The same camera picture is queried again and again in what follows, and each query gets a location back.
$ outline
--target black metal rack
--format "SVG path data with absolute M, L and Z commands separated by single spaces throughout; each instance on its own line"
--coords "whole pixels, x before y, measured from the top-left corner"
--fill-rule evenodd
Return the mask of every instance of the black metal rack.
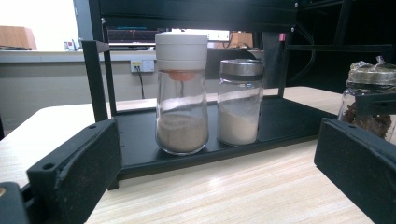
M 339 4 L 340 1 L 324 1 Z M 95 120 L 107 119 L 105 88 L 98 54 L 105 56 L 107 91 L 111 116 L 118 121 L 122 169 L 117 180 L 169 171 L 204 162 L 223 160 L 274 147 L 290 145 L 318 136 L 322 118 L 335 115 L 283 98 L 290 50 L 394 50 L 389 46 L 343 46 L 351 0 L 343 1 L 340 27 L 333 46 L 292 46 L 290 35 L 296 22 L 298 1 L 283 0 L 90 0 L 93 41 L 83 41 L 84 57 Z M 228 147 L 217 140 L 217 106 L 209 104 L 209 141 L 200 152 L 184 157 L 160 150 L 155 142 L 154 109 L 119 111 L 116 108 L 107 26 L 133 25 L 150 28 L 202 28 L 273 32 L 287 35 L 281 59 L 278 94 L 262 101 L 258 141 L 242 147 Z M 118 187 L 115 181 L 110 189 Z

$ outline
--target electrical outlet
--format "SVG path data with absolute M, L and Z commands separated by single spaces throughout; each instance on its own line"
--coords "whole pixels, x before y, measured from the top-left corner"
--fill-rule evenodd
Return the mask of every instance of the electrical outlet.
M 154 72 L 154 60 L 143 60 L 142 72 Z
M 136 67 L 140 68 L 140 72 L 142 71 L 142 61 L 131 61 L 131 72 L 137 72 Z

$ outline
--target white powder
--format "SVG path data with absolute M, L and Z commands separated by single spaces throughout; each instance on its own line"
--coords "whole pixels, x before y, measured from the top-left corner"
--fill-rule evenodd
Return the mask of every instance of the white powder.
M 204 119 L 165 114 L 157 121 L 157 141 L 165 150 L 176 153 L 193 152 L 205 145 L 208 130 Z
M 218 139 L 230 145 L 254 143 L 257 138 L 259 118 L 236 116 L 219 109 Z

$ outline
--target salt shaker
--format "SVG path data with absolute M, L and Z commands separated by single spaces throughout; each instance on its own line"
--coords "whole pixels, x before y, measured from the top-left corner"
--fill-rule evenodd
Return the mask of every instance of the salt shaker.
M 338 119 L 363 128 L 390 142 L 395 129 L 396 113 L 383 113 L 388 105 L 386 99 L 381 99 L 377 113 L 373 109 L 366 113 L 358 109 L 356 97 L 369 97 L 375 94 L 396 93 L 396 66 L 385 63 L 382 57 L 377 57 L 378 64 L 366 62 L 353 63 L 350 66 L 346 90 L 343 93 Z
M 207 36 L 156 34 L 159 79 L 156 141 L 174 155 L 198 152 L 208 140 L 205 91 Z
M 231 146 L 257 140 L 264 66 L 258 60 L 220 62 L 218 139 Z

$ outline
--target white wall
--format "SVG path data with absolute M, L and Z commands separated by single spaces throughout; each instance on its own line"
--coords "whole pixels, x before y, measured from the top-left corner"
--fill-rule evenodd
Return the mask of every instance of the white wall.
M 73 0 L 0 0 L 0 25 L 32 29 L 37 50 L 64 50 L 78 37 Z

